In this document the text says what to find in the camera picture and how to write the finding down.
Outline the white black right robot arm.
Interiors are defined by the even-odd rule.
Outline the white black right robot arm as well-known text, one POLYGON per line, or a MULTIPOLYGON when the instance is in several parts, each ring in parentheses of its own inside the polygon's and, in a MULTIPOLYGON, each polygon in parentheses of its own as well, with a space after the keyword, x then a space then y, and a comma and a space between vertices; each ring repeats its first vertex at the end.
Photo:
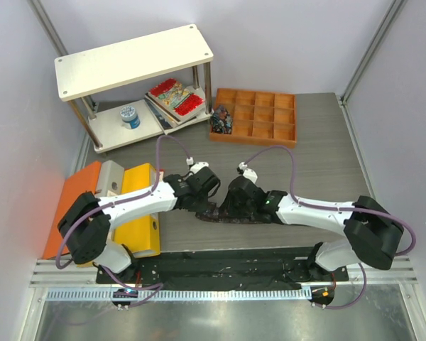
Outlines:
POLYGON ((315 227, 340 235, 335 242, 317 243, 308 256, 306 271, 316 281, 350 264, 389 270, 403 235, 402 224, 371 197, 362 195, 354 202, 308 200, 280 190, 265 192, 242 175, 229 184, 219 216, 243 223, 315 227))

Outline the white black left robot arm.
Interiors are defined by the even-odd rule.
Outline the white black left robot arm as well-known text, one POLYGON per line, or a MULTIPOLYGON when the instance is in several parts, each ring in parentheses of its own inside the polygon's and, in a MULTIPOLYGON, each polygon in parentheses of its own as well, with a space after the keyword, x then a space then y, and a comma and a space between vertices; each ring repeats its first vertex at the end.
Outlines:
POLYGON ((116 228, 138 219, 172 210, 204 212, 209 193, 220 186, 220 179, 207 163, 196 163, 187 175, 167 175, 142 190, 111 197, 95 197, 82 193, 58 223, 62 237, 56 266, 63 269, 92 262, 112 272, 121 283, 135 279, 137 266, 128 247, 108 238, 116 228), (62 264, 62 249, 67 248, 70 260, 62 264))

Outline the brown blue-flowered tie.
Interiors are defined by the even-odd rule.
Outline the brown blue-flowered tie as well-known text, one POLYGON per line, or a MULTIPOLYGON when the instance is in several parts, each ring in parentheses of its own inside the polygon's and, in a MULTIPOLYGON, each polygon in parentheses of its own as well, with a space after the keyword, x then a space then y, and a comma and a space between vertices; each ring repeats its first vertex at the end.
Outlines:
POLYGON ((207 209, 197 212, 199 220, 224 224, 283 224, 281 220, 263 209, 262 205, 248 200, 246 203, 223 202, 218 205, 208 202, 207 209))

